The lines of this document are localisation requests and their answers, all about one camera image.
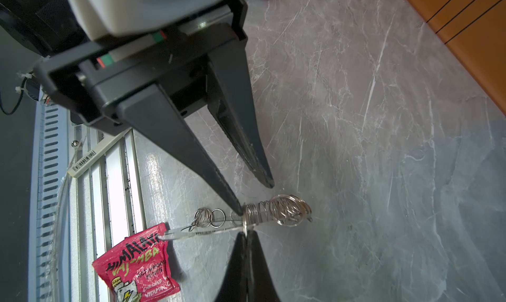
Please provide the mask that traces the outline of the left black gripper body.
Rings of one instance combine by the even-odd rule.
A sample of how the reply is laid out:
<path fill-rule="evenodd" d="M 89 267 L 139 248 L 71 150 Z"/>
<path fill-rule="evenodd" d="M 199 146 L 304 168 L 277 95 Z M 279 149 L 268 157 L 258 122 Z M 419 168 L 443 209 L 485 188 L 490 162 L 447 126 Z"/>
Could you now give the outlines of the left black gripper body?
<path fill-rule="evenodd" d="M 140 36 L 86 42 L 35 68 L 50 98 L 77 115 L 81 123 L 115 135 L 131 127 L 117 105 L 137 92 L 157 86 L 183 119 L 208 107 L 208 54 L 225 43 L 247 43 L 243 30 L 245 0 L 223 0 L 173 26 L 152 34 L 154 43 L 115 61 Z"/>

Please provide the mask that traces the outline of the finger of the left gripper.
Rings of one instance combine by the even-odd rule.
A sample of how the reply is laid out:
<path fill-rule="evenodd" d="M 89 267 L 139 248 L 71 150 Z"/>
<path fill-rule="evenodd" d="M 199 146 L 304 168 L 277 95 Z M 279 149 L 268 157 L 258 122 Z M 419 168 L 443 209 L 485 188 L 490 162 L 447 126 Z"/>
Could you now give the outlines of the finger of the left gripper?
<path fill-rule="evenodd" d="M 265 187 L 275 181 L 256 120 L 245 48 L 232 40 L 208 54 L 208 110 L 248 169 Z"/>
<path fill-rule="evenodd" d="M 116 113 L 123 122 L 198 174 L 236 214 L 242 214 L 242 206 L 220 170 L 179 110 L 157 86 L 151 85 L 123 100 Z"/>

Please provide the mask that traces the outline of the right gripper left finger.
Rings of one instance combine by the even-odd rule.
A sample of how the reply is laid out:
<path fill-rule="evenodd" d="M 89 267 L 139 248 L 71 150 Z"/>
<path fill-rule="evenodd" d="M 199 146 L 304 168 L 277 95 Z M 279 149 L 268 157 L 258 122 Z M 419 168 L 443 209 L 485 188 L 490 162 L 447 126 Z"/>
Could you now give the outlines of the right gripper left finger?
<path fill-rule="evenodd" d="M 246 237 L 239 232 L 231 253 L 225 276 L 217 293 L 217 302 L 247 301 Z"/>

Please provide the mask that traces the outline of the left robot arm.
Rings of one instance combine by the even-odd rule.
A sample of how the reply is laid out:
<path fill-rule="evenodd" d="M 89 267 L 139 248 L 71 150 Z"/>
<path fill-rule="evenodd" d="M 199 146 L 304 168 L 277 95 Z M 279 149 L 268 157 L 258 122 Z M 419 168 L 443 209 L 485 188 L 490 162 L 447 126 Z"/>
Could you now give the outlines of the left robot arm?
<path fill-rule="evenodd" d="M 185 118 L 207 107 L 257 180 L 274 187 L 246 13 L 245 0 L 1 0 L 1 26 L 42 56 L 34 73 L 52 101 L 104 133 L 138 131 L 237 214 L 239 200 Z"/>

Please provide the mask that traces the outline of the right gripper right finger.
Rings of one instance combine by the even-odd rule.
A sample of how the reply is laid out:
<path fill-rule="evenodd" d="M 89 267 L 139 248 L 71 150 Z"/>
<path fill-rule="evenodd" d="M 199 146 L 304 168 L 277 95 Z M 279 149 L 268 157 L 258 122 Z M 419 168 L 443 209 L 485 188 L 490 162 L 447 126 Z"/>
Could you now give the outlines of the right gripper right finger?
<path fill-rule="evenodd" d="M 247 298 L 248 301 L 280 302 L 275 290 L 258 234 L 247 234 Z"/>

